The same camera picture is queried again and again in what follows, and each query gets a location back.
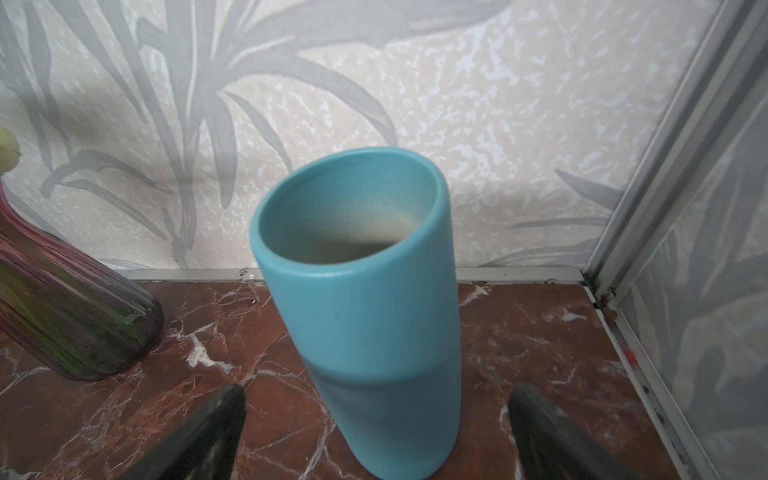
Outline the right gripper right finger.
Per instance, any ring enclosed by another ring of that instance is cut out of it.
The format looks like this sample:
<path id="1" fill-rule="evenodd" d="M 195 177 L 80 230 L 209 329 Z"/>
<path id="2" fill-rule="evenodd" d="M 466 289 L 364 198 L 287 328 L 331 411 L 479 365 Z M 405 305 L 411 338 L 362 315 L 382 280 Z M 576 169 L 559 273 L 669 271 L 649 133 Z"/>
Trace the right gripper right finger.
<path id="1" fill-rule="evenodd" d="M 510 425 L 527 479 L 638 479 L 565 412 L 520 383 L 508 401 Z"/>

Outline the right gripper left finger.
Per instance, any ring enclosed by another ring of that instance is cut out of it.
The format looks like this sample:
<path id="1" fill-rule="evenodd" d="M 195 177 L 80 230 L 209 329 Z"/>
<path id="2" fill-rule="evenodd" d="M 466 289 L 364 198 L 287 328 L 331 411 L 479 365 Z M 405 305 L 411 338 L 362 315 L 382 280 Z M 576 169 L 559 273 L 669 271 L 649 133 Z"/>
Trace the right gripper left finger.
<path id="1" fill-rule="evenodd" d="M 228 479 L 246 419 L 239 385 L 227 385 L 196 410 L 123 479 Z"/>

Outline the pink glass vase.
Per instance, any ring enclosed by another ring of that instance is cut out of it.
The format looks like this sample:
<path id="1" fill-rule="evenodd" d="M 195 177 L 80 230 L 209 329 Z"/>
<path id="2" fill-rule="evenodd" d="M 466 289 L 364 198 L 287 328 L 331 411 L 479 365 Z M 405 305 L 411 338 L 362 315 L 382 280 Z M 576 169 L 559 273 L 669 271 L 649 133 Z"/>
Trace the pink glass vase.
<path id="1" fill-rule="evenodd" d="M 149 292 L 1 200 L 1 329 L 25 350 L 66 378 L 98 381 L 130 369 L 163 326 Z"/>

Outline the teal ceramic vase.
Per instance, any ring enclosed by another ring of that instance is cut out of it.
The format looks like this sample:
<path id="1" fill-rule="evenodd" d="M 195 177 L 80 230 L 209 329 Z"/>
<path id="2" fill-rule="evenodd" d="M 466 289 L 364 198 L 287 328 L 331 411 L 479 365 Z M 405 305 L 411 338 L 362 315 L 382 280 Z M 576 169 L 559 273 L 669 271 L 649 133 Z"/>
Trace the teal ceramic vase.
<path id="1" fill-rule="evenodd" d="M 360 464 L 381 479 L 437 471 L 461 415 L 450 195 L 438 167 L 383 147 L 314 161 L 260 202 L 249 240 Z"/>

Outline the cream tulip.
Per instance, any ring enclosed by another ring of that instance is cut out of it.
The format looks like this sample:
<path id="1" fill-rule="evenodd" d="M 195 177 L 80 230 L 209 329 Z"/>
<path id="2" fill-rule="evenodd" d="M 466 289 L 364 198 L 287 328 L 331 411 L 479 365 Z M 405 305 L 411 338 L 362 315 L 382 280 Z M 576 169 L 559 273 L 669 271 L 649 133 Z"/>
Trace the cream tulip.
<path id="1" fill-rule="evenodd" d="M 0 127 L 0 175 L 12 171 L 21 158 L 21 147 L 15 135 L 7 128 Z"/>

